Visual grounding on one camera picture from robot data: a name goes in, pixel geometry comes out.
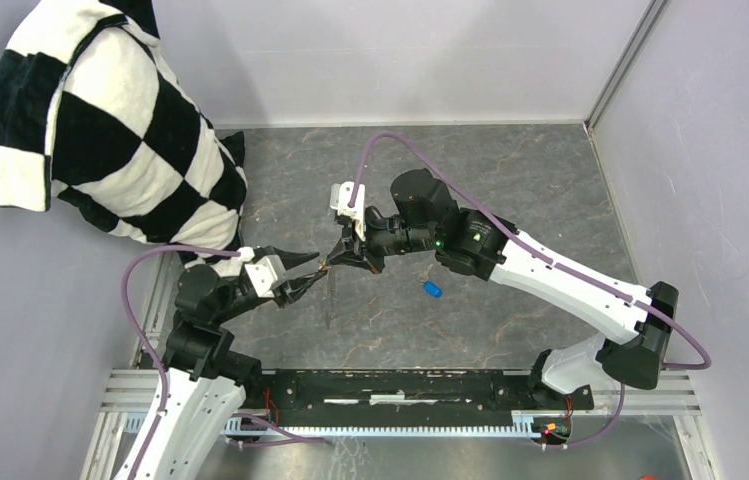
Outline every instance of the small blue block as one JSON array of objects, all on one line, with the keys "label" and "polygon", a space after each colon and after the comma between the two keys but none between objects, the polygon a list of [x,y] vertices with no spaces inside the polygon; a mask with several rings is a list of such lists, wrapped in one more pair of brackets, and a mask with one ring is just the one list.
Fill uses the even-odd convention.
[{"label": "small blue block", "polygon": [[442,289],[433,282],[424,282],[424,290],[436,298],[442,296]]}]

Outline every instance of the metal frame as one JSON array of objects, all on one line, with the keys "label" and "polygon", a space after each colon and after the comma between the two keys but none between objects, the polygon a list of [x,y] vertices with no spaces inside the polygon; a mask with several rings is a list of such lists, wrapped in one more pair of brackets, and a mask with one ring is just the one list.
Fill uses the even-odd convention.
[{"label": "metal frame", "polygon": [[607,80],[604,89],[598,96],[598,101],[595,102],[595,106],[592,107],[592,111],[586,118],[585,126],[587,132],[590,132],[600,122],[601,117],[607,110],[607,106],[612,101],[616,92],[618,91],[621,82],[627,76],[630,71],[630,67],[639,56],[639,52],[642,50],[642,45],[648,39],[651,31],[654,29],[657,21],[663,14],[666,5],[670,0],[651,0],[648,4],[648,8],[645,9],[645,13],[642,15],[642,19],[639,20],[639,24],[636,26],[636,30],[633,31],[633,35],[627,42],[627,46],[624,48],[621,57],[613,68],[612,74],[610,74],[609,80]]},{"label": "metal frame", "polygon": [[[176,279],[182,271],[183,266],[177,260],[177,255],[174,252],[157,255],[153,260],[153,267],[150,274],[153,283],[147,289],[148,292],[145,295],[141,310],[142,316],[140,318],[143,319],[142,326],[147,339],[150,340],[153,348],[157,350],[162,345],[162,326],[165,324],[169,308],[173,304],[172,297],[174,296]],[[142,355],[142,348],[138,337],[136,337],[133,343],[133,351],[135,353],[130,361],[130,366],[136,367],[141,361]]]},{"label": "metal frame", "polygon": [[[527,375],[525,370],[508,371],[508,375]],[[155,370],[113,370],[103,398],[91,447],[82,472],[82,480],[109,480],[123,432],[140,427],[133,418],[143,416],[152,408],[158,378]],[[617,384],[594,386],[593,410],[574,412],[576,416],[611,415],[618,404]],[[562,411],[517,411],[511,412],[512,429],[450,428],[424,431],[420,429],[319,429],[297,428],[294,433],[318,436],[472,436],[472,437],[521,437],[523,424],[533,417],[560,416]],[[717,480],[721,478],[712,457],[708,432],[692,383],[685,371],[663,372],[657,389],[637,390],[628,388],[622,415],[625,417],[670,416],[674,418],[689,470],[693,480]],[[235,424],[228,422],[227,428]]]}]

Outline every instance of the checkered towel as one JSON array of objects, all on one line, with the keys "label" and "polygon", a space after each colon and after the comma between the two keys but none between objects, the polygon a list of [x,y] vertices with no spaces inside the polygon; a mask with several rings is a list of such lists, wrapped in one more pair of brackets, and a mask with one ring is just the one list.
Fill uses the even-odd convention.
[{"label": "checkered towel", "polygon": [[180,88],[151,0],[42,0],[0,59],[0,206],[57,196],[113,235],[237,248],[243,142]]}]

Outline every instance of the purple cable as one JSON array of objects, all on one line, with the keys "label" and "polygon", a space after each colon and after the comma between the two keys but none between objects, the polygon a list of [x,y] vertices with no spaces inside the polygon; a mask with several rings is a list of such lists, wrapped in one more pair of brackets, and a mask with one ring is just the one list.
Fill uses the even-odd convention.
[{"label": "purple cable", "polygon": [[[362,176],[365,173],[365,167],[368,164],[368,159],[371,157],[371,151],[374,148],[374,144],[377,143],[379,140],[383,138],[391,138],[393,140],[396,140],[400,143],[402,143],[406,148],[409,149],[413,154],[415,154],[416,157],[425,165],[427,165],[430,170],[433,171],[433,173],[436,174],[447,186],[449,186],[454,192],[457,193],[460,197],[464,198],[468,203],[470,203],[474,208],[477,209],[480,213],[482,213],[486,218],[489,219],[492,224],[498,228],[509,240],[511,240],[513,243],[521,247],[522,249],[526,250],[528,253],[530,253],[535,258],[538,258],[545,264],[557,268],[562,272],[565,272],[579,280],[582,280],[589,285],[592,285],[596,288],[599,288],[607,293],[610,293],[614,296],[617,296],[618,298],[624,300],[627,303],[633,302],[633,296],[627,293],[622,292],[621,290],[614,288],[610,285],[605,284],[604,282],[592,278],[589,275],[577,271],[567,265],[560,264],[560,263],[554,263],[554,259],[549,257],[548,255],[545,255],[544,253],[540,252],[539,250],[536,250],[532,246],[525,243],[523,240],[518,238],[516,234],[511,232],[508,228],[506,228],[499,220],[498,218],[492,213],[491,210],[489,210],[488,207],[483,205],[479,200],[472,197],[468,192],[464,191],[462,188],[460,188],[458,185],[454,183],[453,180],[450,179],[443,171],[439,169],[439,167],[433,163],[427,156],[418,149],[418,147],[415,146],[411,141],[404,138],[403,136],[393,133],[393,132],[380,132],[373,137],[371,137],[368,140],[368,143],[365,145],[365,150],[362,153],[362,161],[359,163],[359,169],[356,171],[356,178],[354,179],[353,184],[353,191],[351,192],[351,200],[348,203],[348,206],[353,208],[356,204],[356,195],[359,192],[359,185],[362,183]],[[656,316],[663,322],[665,322],[666,325],[671,327],[673,330],[677,331],[678,334],[680,334],[681,337],[683,337],[687,342],[689,342],[689,345],[692,346],[692,348],[695,349],[695,351],[698,352],[698,354],[701,356],[702,361],[701,363],[663,363],[663,368],[666,369],[672,369],[672,370],[705,370],[707,368],[710,368],[712,365],[712,359],[710,358],[710,354],[707,352],[707,350],[704,348],[703,345],[701,345],[698,340],[695,339],[695,337],[692,336],[688,331],[686,331],[685,328],[680,326],[673,318],[669,317],[668,315],[664,314],[663,312],[657,310],[655,307],[648,305],[640,300],[636,300],[634,303],[632,303],[635,307],[642,309],[646,311],[647,313],[650,313],[651,315]],[[619,417],[621,416],[621,409],[624,406],[624,384],[621,384],[621,389],[619,391],[619,397],[618,397],[618,407],[616,408],[615,414],[613,414],[612,418],[609,422],[607,422],[606,425],[604,425],[601,430],[598,431],[598,433],[584,438],[582,440],[578,440],[576,442],[573,442],[571,444],[568,444],[568,447],[574,447],[577,445],[585,445],[587,443],[593,442],[599,438],[602,438],[604,435],[606,435],[618,422]],[[562,449],[563,447],[561,445],[555,446],[554,448]]]},{"label": "purple cable", "polygon": [[262,443],[239,443],[239,446],[243,448],[264,448],[264,447],[276,447],[279,445],[291,445],[293,443],[327,443],[326,438],[321,437],[301,437],[300,435],[295,435],[292,432],[289,432],[287,430],[283,430],[282,428],[274,425],[273,423],[265,420],[264,418],[258,416],[258,415],[252,415],[250,413],[234,413],[233,418],[246,418],[250,420],[251,422],[262,425],[265,428],[274,430],[275,432],[285,435],[288,437],[286,440],[278,440],[276,442],[262,442]]},{"label": "purple cable", "polygon": [[435,173],[437,177],[441,178],[443,182],[445,182],[449,187],[451,187],[453,191],[457,193],[457,195],[464,198],[468,203],[473,205],[480,213],[485,215],[486,218],[488,218],[489,221],[492,222],[492,225],[498,227],[498,230],[502,231],[504,235],[507,236],[507,238],[512,240],[519,247],[530,252],[530,254],[533,255],[534,257],[547,263],[548,265],[553,264],[553,260],[551,259],[551,257],[545,255],[539,250],[536,250],[535,248],[526,244],[523,240],[521,240],[520,238],[515,236],[512,232],[510,232],[509,229],[506,228],[504,224],[502,224],[500,220],[498,220],[497,217],[495,217],[495,214],[493,214],[491,210],[489,210],[485,205],[480,203],[479,200],[472,197],[468,192],[461,189],[457,184],[453,182],[453,180],[451,180],[445,174],[445,172],[439,170],[439,167],[435,163],[433,163],[429,158],[427,158],[424,152],[419,150],[418,147],[416,147],[412,142],[398,135],[397,133],[380,132],[368,140],[368,143],[365,145],[365,151],[362,153],[362,162],[359,163],[359,169],[356,171],[356,179],[354,180],[354,183],[353,183],[353,190],[350,193],[350,202],[348,202],[349,207],[353,208],[354,205],[356,205],[356,194],[357,192],[359,192],[359,185],[362,183],[362,175],[365,173],[365,165],[368,163],[368,158],[371,157],[371,149],[374,148],[374,144],[377,143],[378,140],[381,140],[383,138],[391,138],[393,140],[397,140],[398,142],[402,143],[406,148],[408,148],[412,153],[414,153],[415,156],[418,157],[418,159],[421,160],[421,162],[424,165],[427,165],[427,167],[430,170],[432,170],[433,173]]},{"label": "purple cable", "polygon": [[123,302],[124,304],[124,311],[127,313],[127,318],[130,320],[130,325],[132,325],[135,334],[138,336],[139,342],[141,342],[144,350],[148,353],[148,355],[150,355],[150,358],[153,359],[153,366],[159,372],[159,381],[162,382],[162,396],[159,399],[159,408],[156,409],[157,414],[155,417],[153,417],[153,422],[151,422],[150,428],[147,430],[147,436],[144,438],[144,442],[141,444],[141,447],[136,454],[136,458],[133,461],[132,467],[130,468],[130,474],[127,477],[129,479],[134,479],[136,477],[138,473],[138,467],[141,464],[141,461],[144,459],[144,454],[147,453],[147,448],[150,446],[151,440],[153,440],[153,435],[156,433],[156,429],[159,427],[159,421],[162,418],[161,414],[165,412],[165,407],[168,405],[168,375],[165,372],[164,365],[162,365],[162,360],[159,358],[159,353],[157,353],[156,349],[153,348],[153,345],[150,344],[150,340],[147,339],[147,335],[144,334],[144,330],[141,328],[141,324],[138,323],[138,320],[136,320],[135,314],[133,313],[133,308],[130,305],[129,295],[130,275],[132,275],[136,265],[141,263],[141,261],[145,258],[152,257],[153,255],[159,255],[165,252],[206,253],[209,255],[218,255],[224,257],[239,256],[239,252],[213,250],[211,248],[189,247],[185,245],[164,245],[161,247],[151,248],[150,250],[134,258],[130,262],[130,264],[127,265],[127,268],[124,270],[123,276],[121,276],[121,302]]},{"label": "purple cable", "polygon": [[621,409],[624,407],[624,384],[620,384],[621,388],[618,391],[618,406],[615,407],[615,413],[613,414],[612,418],[610,418],[610,421],[607,422],[606,425],[604,425],[600,430],[598,430],[597,433],[590,435],[586,438],[577,440],[576,442],[566,443],[563,445],[547,445],[545,448],[550,448],[551,450],[567,450],[571,447],[579,447],[580,445],[586,445],[589,443],[594,442],[595,440],[600,440],[601,438],[604,438],[607,433],[610,432],[610,430],[615,427],[615,424],[618,423],[618,419],[621,418]]}]

